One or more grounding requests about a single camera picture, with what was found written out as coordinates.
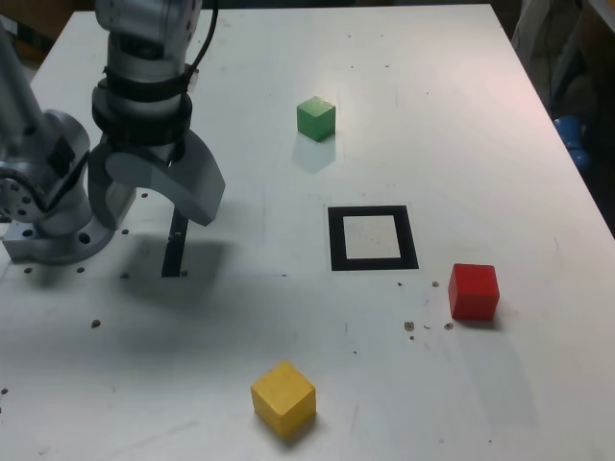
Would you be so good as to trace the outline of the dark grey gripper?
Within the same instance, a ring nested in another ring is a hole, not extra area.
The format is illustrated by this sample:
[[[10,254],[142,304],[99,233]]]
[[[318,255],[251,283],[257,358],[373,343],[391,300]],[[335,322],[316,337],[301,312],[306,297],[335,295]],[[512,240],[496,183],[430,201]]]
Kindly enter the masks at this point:
[[[207,145],[188,132],[164,145],[111,143],[102,136],[88,157],[87,193],[101,225],[117,231],[135,200],[135,187],[158,192],[187,219],[209,225],[226,187]]]

